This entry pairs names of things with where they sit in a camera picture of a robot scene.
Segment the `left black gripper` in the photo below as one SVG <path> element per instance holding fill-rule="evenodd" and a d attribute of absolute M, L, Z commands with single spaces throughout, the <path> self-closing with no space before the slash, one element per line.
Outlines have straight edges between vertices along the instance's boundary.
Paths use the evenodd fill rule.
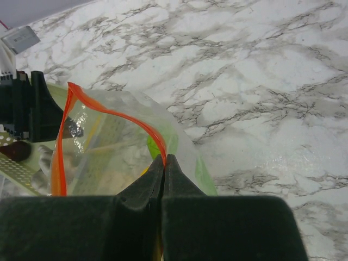
<path fill-rule="evenodd" d="M 30 105 L 31 87 L 33 99 Z M 64 120 L 63 112 L 49 92 L 42 72 L 31 72 L 31 85 L 23 71 L 1 76 L 1 125 L 12 138 L 30 142 L 53 141 L 60 127 L 63 127 L 64 139 L 81 138 L 83 129 L 70 117 Z"/>

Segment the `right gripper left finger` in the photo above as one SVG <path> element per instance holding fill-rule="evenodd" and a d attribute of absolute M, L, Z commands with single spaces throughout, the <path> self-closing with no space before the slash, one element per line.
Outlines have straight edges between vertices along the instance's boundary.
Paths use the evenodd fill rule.
<path fill-rule="evenodd" d="M 1 260 L 161 260 L 164 166 L 116 195 L 1 201 Z"/>

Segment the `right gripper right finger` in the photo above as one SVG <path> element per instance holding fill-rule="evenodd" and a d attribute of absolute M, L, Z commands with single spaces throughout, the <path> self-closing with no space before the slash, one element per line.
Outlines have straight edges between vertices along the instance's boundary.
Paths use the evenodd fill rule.
<path fill-rule="evenodd" d="M 307 260 L 294 215 L 275 196 L 208 196 L 168 155 L 161 200 L 165 260 Z"/>

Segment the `clear zip top bag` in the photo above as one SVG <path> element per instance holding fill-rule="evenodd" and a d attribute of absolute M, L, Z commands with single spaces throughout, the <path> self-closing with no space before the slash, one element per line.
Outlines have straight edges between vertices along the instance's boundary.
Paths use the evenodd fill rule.
<path fill-rule="evenodd" d="M 200 152 L 173 115 L 145 94 L 128 91 L 87 90 L 68 84 L 63 119 L 71 115 L 76 101 L 86 107 L 126 121 L 121 133 L 122 159 L 134 181 L 156 157 L 162 162 L 174 155 L 183 173 L 205 194 L 216 195 L 214 182 Z M 51 161 L 51 194 L 68 196 L 63 162 L 63 127 L 60 127 Z"/>

